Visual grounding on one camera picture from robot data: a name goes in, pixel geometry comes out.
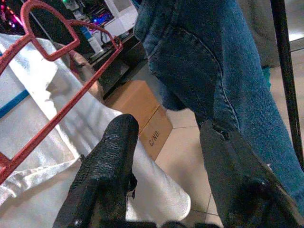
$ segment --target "clothing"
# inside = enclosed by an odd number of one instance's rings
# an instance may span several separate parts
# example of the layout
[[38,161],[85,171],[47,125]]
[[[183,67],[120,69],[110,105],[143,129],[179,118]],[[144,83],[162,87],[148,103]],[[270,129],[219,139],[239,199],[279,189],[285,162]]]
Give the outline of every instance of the clothing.
[[304,215],[304,174],[236,1],[143,0],[134,34],[156,77],[200,123],[235,127]]

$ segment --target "tile floor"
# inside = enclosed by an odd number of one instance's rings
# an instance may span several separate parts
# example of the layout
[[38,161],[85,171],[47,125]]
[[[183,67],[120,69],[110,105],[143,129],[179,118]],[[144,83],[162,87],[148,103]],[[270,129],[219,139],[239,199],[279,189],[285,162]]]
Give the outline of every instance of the tile floor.
[[[298,108],[304,139],[304,50],[292,53]],[[283,82],[279,67],[271,69],[271,93],[289,130]],[[173,130],[156,163],[190,195],[189,215],[182,221],[188,227],[196,222],[214,223],[222,227],[211,194],[200,148],[199,130],[192,111],[167,111]]]

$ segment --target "white fabric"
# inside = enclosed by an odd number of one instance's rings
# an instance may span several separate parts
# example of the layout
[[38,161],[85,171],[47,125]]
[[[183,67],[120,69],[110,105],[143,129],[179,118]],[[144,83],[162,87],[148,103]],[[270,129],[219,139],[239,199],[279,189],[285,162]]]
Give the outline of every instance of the white fabric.
[[[4,52],[18,38],[0,34],[0,51]],[[49,41],[39,41],[48,53],[55,51]],[[0,107],[24,88],[30,93],[0,119],[0,151],[12,157],[81,84],[61,59],[46,61],[32,44],[27,44],[9,66],[0,77]],[[120,114],[86,93],[0,186],[1,227],[52,227],[80,167],[79,155],[88,155],[109,122]],[[135,149],[133,172],[138,185],[135,199],[128,199],[128,220],[161,224],[187,216],[189,195],[150,159],[140,142]]]

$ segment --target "black metal pole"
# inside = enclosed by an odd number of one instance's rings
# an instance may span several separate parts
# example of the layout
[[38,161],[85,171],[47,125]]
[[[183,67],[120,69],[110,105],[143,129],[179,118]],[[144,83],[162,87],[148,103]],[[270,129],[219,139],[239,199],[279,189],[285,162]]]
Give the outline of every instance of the black metal pole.
[[290,45],[288,39],[288,27],[284,0],[271,0],[272,14],[275,24],[277,49],[280,57],[284,92],[287,103],[288,117],[291,128],[295,154],[304,170],[302,139],[298,107],[296,102],[295,81],[293,65],[291,61]]

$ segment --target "denim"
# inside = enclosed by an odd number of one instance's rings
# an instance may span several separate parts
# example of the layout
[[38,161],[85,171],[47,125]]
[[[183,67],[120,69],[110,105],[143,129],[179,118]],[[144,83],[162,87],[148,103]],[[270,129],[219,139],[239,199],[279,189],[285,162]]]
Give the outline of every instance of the denim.
[[134,34],[169,93],[201,122],[234,126],[304,215],[304,174],[236,1],[143,0]]

